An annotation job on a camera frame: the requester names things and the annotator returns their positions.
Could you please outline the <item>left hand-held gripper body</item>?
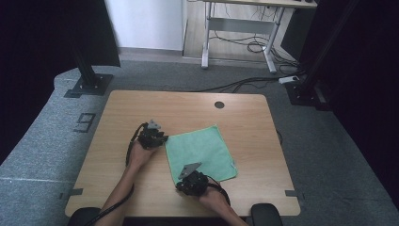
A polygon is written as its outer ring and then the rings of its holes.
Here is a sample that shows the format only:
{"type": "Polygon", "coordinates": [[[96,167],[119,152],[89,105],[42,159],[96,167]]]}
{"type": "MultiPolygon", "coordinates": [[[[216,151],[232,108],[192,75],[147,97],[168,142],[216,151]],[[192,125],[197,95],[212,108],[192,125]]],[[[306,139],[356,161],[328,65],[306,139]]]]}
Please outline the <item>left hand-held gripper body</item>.
{"type": "Polygon", "coordinates": [[[156,148],[158,140],[163,140],[158,137],[161,126],[154,120],[142,124],[142,129],[138,135],[138,142],[144,149],[156,148]]]}

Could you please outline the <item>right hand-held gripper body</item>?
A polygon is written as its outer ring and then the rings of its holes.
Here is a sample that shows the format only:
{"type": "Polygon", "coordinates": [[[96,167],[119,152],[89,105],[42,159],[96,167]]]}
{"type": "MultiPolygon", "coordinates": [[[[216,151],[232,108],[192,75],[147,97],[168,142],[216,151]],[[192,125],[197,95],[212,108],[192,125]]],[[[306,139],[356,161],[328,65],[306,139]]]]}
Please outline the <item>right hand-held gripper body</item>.
{"type": "Polygon", "coordinates": [[[190,192],[189,196],[201,196],[208,186],[207,176],[197,171],[200,165],[201,163],[184,165],[178,177],[179,182],[185,182],[185,189],[190,192]]]}

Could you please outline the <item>green cloth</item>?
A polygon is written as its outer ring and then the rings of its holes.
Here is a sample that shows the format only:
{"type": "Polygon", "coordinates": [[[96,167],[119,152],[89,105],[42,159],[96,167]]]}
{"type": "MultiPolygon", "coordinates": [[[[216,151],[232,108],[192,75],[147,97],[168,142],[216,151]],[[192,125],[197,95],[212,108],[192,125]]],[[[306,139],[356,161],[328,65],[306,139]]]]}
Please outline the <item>green cloth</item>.
{"type": "Polygon", "coordinates": [[[217,181],[226,181],[238,174],[235,162],[216,125],[193,132],[170,136],[166,142],[172,180],[179,176],[185,165],[200,163],[198,171],[217,181]]]}

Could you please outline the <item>person's left hand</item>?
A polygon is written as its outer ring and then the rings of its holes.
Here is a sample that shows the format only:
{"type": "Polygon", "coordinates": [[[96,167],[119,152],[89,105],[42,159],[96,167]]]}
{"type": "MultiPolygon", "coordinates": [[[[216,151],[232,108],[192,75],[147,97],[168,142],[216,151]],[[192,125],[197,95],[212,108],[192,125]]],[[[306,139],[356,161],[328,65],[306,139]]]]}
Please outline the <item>person's left hand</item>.
{"type": "Polygon", "coordinates": [[[126,169],[139,171],[147,164],[152,155],[157,152],[157,148],[144,149],[138,141],[134,141],[127,154],[126,169]]]}

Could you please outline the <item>person's right hand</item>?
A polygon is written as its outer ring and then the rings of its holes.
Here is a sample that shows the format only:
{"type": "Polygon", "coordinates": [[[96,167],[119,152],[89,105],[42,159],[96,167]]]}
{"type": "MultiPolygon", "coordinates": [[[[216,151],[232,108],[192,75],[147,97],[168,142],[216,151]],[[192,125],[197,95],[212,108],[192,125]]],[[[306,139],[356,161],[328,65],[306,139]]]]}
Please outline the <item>person's right hand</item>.
{"type": "Polygon", "coordinates": [[[216,188],[208,186],[205,192],[198,197],[198,201],[205,208],[214,211],[220,216],[225,216],[231,211],[224,195],[216,188]]]}

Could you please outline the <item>person's dark lap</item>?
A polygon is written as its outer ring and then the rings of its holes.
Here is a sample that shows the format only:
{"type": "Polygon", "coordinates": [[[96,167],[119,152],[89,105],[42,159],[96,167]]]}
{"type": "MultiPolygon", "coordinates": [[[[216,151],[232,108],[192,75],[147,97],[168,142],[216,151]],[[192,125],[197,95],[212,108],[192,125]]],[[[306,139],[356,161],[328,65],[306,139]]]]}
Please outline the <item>person's dark lap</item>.
{"type": "Polygon", "coordinates": [[[123,226],[229,226],[221,218],[126,218],[123,226]]]}

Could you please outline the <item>black tape floor mark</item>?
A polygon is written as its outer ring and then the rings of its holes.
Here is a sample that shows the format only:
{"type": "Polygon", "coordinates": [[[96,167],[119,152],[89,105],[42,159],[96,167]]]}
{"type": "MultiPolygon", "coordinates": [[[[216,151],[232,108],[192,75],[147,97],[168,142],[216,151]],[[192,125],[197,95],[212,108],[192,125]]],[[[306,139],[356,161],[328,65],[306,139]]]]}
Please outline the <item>black tape floor mark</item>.
{"type": "Polygon", "coordinates": [[[87,133],[94,122],[95,116],[95,113],[82,113],[79,116],[73,131],[76,133],[87,133]]]}

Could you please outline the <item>black metal stand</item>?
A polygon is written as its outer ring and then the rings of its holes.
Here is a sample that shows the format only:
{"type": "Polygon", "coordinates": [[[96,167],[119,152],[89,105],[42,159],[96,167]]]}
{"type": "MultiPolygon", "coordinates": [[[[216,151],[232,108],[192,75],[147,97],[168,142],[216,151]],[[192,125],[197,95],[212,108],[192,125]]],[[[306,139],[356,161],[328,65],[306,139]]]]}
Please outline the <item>black metal stand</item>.
{"type": "Polygon", "coordinates": [[[91,65],[87,63],[72,40],[70,43],[72,56],[80,72],[80,78],[72,89],[69,89],[65,98],[80,98],[82,95],[104,96],[112,78],[112,74],[96,73],[91,65]]]}
{"type": "Polygon", "coordinates": [[[302,82],[286,85],[292,105],[319,106],[326,101],[315,89],[321,67],[327,61],[331,46],[338,39],[343,26],[359,0],[315,0],[317,8],[303,46],[299,70],[305,75],[302,82]]]}

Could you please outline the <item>grey tape strip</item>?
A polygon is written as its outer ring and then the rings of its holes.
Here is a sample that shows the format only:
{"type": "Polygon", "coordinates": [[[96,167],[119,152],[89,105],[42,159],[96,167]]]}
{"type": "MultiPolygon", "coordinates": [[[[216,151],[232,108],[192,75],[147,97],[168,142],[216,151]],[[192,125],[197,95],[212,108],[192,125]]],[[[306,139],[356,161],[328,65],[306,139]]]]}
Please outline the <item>grey tape strip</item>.
{"type": "Polygon", "coordinates": [[[304,200],[304,195],[296,190],[285,190],[286,197],[296,197],[298,200],[304,200]]]}
{"type": "Polygon", "coordinates": [[[83,188],[73,188],[69,190],[68,192],[62,192],[59,195],[59,198],[61,200],[68,200],[70,196],[78,196],[83,194],[83,188]]]}

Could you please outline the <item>black curtain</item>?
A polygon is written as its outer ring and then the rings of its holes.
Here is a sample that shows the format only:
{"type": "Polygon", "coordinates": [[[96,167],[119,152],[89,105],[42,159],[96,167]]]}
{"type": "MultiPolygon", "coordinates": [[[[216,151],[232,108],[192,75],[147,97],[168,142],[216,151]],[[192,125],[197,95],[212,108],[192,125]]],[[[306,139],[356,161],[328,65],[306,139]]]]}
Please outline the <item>black curtain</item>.
{"type": "Polygon", "coordinates": [[[105,0],[0,0],[0,165],[76,57],[119,66],[105,0]]]}
{"type": "Polygon", "coordinates": [[[302,52],[311,82],[399,210],[399,0],[316,0],[302,52]]]}

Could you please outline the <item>white power strip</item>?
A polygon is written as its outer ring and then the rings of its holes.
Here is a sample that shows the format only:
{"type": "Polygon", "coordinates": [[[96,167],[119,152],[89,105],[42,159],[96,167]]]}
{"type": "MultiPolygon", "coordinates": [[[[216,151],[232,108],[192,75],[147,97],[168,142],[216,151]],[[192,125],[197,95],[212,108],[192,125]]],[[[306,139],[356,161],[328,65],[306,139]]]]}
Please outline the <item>white power strip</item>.
{"type": "Polygon", "coordinates": [[[282,85],[287,84],[287,83],[292,83],[292,82],[298,82],[298,81],[299,81],[299,78],[296,75],[279,78],[279,83],[282,85]]]}

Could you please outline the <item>black computer case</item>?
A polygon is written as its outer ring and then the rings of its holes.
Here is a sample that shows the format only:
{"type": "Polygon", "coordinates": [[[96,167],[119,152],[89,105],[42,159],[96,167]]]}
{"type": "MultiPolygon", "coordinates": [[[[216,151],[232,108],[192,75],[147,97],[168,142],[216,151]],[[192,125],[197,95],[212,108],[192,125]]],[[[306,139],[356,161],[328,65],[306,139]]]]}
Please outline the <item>black computer case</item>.
{"type": "Polygon", "coordinates": [[[285,30],[280,46],[295,60],[299,60],[301,57],[312,17],[312,9],[295,8],[285,30]]]}

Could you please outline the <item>white desk frame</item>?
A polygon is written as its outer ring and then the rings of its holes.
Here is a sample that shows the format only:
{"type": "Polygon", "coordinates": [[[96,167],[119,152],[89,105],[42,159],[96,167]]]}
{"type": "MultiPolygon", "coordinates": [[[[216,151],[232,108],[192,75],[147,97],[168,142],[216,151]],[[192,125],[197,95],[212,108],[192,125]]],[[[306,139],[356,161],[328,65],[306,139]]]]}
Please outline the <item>white desk frame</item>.
{"type": "Polygon", "coordinates": [[[201,39],[200,66],[206,70],[209,67],[210,54],[210,33],[212,31],[233,32],[243,34],[266,35],[268,41],[261,47],[267,69],[275,74],[277,72],[274,59],[272,57],[272,47],[279,31],[284,11],[287,8],[293,9],[316,9],[315,0],[186,0],[190,7],[199,8],[202,6],[203,15],[203,38],[201,39]],[[270,7],[275,9],[275,18],[263,21],[255,19],[238,19],[229,16],[215,16],[215,5],[233,5],[235,7],[270,7]]]}

